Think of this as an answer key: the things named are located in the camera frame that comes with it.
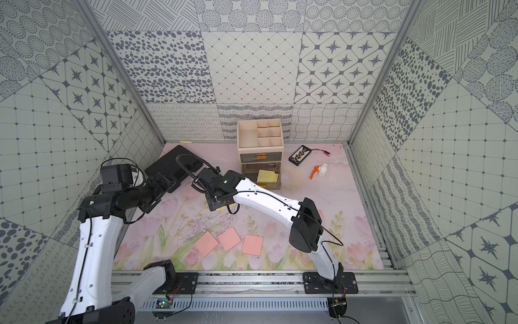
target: pink sticky note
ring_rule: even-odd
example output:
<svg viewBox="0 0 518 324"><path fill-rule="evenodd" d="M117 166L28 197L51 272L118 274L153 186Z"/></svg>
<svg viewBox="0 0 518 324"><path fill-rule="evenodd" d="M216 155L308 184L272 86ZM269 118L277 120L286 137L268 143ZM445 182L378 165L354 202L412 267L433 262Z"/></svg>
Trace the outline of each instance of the pink sticky note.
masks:
<svg viewBox="0 0 518 324"><path fill-rule="evenodd" d="M218 246L218 244L219 243L216 241L214 236L207 231L199 238L199 240L196 241L196 243L194 243L194 246L204 257L206 257L215 247Z"/></svg>
<svg viewBox="0 0 518 324"><path fill-rule="evenodd" d="M223 245L225 252L241 242L239 235L237 235L237 232L233 227L229 228L221 235L218 235L218 240L220 241L221 245Z"/></svg>
<svg viewBox="0 0 518 324"><path fill-rule="evenodd" d="M243 243L243 253L254 256L261 256L261 248L263 247L263 237L255 235L246 235Z"/></svg>

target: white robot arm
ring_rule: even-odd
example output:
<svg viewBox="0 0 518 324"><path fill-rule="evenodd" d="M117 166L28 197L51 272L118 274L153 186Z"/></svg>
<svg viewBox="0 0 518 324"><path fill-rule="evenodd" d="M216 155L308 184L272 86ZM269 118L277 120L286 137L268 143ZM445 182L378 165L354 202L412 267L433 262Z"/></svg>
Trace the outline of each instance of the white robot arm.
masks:
<svg viewBox="0 0 518 324"><path fill-rule="evenodd" d="M299 209L303 208L299 201L288 199L270 192L253 183L248 178L239 182L236 186L236 191L238 193L233 196L236 203L254 207L263 213L272 216L276 221L282 223L289 229L293 226L292 218L297 218ZM308 252L309 257L315 264L316 270L321 277L328 280L334 280L338 272L338 261L332 254L326 253L323 246L325 243L322 242L322 240L322 235L318 235L318 241L316 243L317 248L316 250Z"/></svg>
<svg viewBox="0 0 518 324"><path fill-rule="evenodd" d="M185 168L179 162L182 156L186 155L179 155L177 163ZM343 267L324 247L322 220L312 200L288 199L237 172L221 175L218 168L208 165L209 168L204 168L197 176L187 168L184 170L195 179L193 186L205 193L210 210L236 202L272 216L291 229L290 243L309 254L320 277L331 287L341 287L335 281ZM135 306L139 307L157 290L171 291L175 284L174 266L170 260L151 263L144 268L139 281L112 300L110 280L117 237L124 223L132 223L126 222L125 211L139 207L149 213L174 185L174 180L158 173L140 186L131 186L132 167L129 164L102 167L103 185L80 204L80 239L74 274L59 319L47 324L67 324L71 318L73 323L113 322L111 320L117 319L121 312L133 318Z"/></svg>

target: wall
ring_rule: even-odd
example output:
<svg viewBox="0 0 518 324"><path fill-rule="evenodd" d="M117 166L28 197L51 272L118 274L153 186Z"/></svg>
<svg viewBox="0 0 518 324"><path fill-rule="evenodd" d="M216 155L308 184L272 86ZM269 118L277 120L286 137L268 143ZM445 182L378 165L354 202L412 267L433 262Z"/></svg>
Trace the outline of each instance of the wall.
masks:
<svg viewBox="0 0 518 324"><path fill-rule="evenodd" d="M431 323L518 321L517 8L426 1L352 145Z"/></svg>
<svg viewBox="0 0 518 324"><path fill-rule="evenodd" d="M238 119L281 118L285 140L342 142L410 0L90 4L167 140L235 141Z"/></svg>
<svg viewBox="0 0 518 324"><path fill-rule="evenodd" d="M69 0L0 13L0 322L59 314L99 164L163 147Z"/></svg>

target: drawer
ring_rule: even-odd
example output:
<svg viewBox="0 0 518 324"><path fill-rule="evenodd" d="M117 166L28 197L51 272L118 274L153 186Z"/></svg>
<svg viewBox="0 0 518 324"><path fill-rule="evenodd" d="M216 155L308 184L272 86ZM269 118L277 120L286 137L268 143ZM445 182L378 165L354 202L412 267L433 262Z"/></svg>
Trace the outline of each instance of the drawer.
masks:
<svg viewBox="0 0 518 324"><path fill-rule="evenodd" d="M240 154L239 157L241 163L280 162L282 160L282 152L244 153Z"/></svg>
<svg viewBox="0 0 518 324"><path fill-rule="evenodd" d="M277 182L257 182L257 176L259 170L274 171L279 174ZM252 182L256 183L262 188L268 190L280 190L281 189L281 162L276 163L250 163L241 165L241 174L249 178Z"/></svg>

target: storage organizer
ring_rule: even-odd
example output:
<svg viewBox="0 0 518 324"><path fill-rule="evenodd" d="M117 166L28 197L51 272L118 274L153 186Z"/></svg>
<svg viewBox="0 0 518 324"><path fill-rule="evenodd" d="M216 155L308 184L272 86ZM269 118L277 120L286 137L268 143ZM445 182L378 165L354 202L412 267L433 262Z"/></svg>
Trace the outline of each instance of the storage organizer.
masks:
<svg viewBox="0 0 518 324"><path fill-rule="evenodd" d="M237 151L241 163L281 162L284 153L281 120L238 121Z"/></svg>
<svg viewBox="0 0 518 324"><path fill-rule="evenodd" d="M281 189L281 160L284 140L280 119L237 122L237 151L244 176L268 190ZM259 170L279 174L277 182L257 182Z"/></svg>

